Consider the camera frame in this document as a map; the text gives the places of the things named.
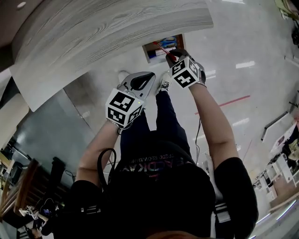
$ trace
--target white shoe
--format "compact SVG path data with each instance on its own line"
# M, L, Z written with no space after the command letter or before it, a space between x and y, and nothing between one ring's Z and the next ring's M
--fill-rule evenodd
M120 81L120 83L123 82L123 80L129 75L130 73L128 73L125 70L121 70L120 72L118 72L118 79Z
M160 91L167 91L169 90L169 87L171 86L171 82L172 79L169 76L168 72L165 72L162 77L161 77L161 84L160 87L157 89L156 91L156 95L160 92Z

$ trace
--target brown wooden furniture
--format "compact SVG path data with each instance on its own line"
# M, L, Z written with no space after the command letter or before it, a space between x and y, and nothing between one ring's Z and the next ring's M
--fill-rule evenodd
M16 228L32 221L32 217L23 217L19 209L25 209L27 205L36 207L46 192L49 177L50 175L39 166L38 162L32 160L10 191L8 191L9 182L6 182L0 205L0 219ZM60 184L53 200L62 202L68 190Z

